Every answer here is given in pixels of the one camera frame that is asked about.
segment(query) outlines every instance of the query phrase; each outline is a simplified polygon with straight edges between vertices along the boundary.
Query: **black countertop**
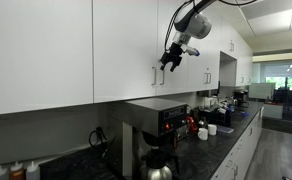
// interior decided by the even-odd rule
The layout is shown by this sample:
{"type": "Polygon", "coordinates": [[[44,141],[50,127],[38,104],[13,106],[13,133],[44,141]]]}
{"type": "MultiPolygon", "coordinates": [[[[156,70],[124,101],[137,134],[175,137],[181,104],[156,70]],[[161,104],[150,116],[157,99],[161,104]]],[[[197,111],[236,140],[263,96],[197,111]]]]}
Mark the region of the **black countertop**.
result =
{"type": "Polygon", "coordinates": [[[261,102],[249,102],[248,108],[235,110],[230,126],[234,131],[230,134],[217,132],[216,136],[209,136],[207,141],[199,140],[195,135],[181,140],[176,150],[179,179],[211,179],[262,106],[261,102]],[[241,111],[249,116],[240,116],[241,111]]]}

